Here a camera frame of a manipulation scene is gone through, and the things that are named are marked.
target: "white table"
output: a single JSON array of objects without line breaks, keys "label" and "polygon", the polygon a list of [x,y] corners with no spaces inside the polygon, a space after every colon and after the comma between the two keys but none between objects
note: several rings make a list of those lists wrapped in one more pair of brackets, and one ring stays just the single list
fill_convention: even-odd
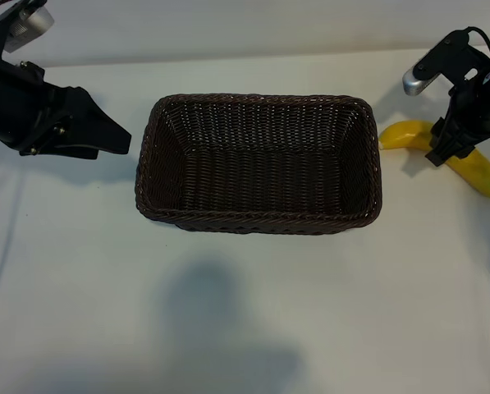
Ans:
[{"label": "white table", "polygon": [[444,114],[448,82],[402,93],[423,54],[48,69],[133,140],[93,162],[0,144],[0,393],[490,393],[490,200],[421,153],[384,152],[379,219],[334,236],[187,232],[135,208],[161,97],[349,94],[381,131]]}]

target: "banana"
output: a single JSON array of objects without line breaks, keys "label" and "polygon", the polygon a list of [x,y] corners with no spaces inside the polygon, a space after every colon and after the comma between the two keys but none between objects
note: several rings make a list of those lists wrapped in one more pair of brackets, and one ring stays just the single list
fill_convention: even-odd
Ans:
[{"label": "banana", "polygon": [[[425,152],[431,150],[431,129],[429,121],[401,121],[389,126],[379,136],[379,148],[412,148]],[[490,161],[477,149],[466,158],[455,156],[446,161],[458,175],[465,179],[478,192],[490,198]]]}]

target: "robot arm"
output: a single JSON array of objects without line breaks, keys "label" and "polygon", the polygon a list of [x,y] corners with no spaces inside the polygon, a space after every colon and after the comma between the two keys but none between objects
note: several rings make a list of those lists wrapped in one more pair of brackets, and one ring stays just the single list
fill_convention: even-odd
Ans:
[{"label": "robot arm", "polygon": [[4,50],[14,52],[51,27],[46,1],[20,0],[0,16],[0,140],[22,156],[128,153],[131,135],[86,90],[44,82],[44,70],[31,62],[13,66],[2,60]]},{"label": "robot arm", "polygon": [[[445,118],[431,130],[431,150],[426,157],[436,166],[451,156],[465,158],[474,146],[490,138],[490,58],[469,45],[469,33],[480,29],[455,30],[437,44],[403,76],[408,95],[420,94],[440,74],[454,86]],[[476,75],[465,76],[475,69]]]}]

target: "white surface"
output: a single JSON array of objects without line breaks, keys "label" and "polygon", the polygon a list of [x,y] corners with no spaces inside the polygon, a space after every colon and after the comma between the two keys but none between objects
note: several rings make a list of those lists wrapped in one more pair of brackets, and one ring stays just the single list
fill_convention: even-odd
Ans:
[{"label": "white surface", "polygon": [[47,8],[55,26],[13,59],[68,65],[430,48],[468,25],[490,35],[490,0],[48,0]]},{"label": "white surface", "polygon": [[490,393],[490,200],[422,154],[383,153],[379,219],[335,236],[191,233],[135,208],[161,97],[350,94],[381,131],[444,113],[446,81],[401,91],[423,53],[48,69],[133,143],[95,162],[0,145],[0,393]]}]

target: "brown wicker basket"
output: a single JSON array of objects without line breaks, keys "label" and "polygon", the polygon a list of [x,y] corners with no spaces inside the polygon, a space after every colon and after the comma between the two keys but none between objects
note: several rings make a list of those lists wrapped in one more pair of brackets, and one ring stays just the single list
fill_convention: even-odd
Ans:
[{"label": "brown wicker basket", "polygon": [[136,202],[192,231],[332,234],[382,206],[371,107],[347,96],[178,94],[144,133]]}]

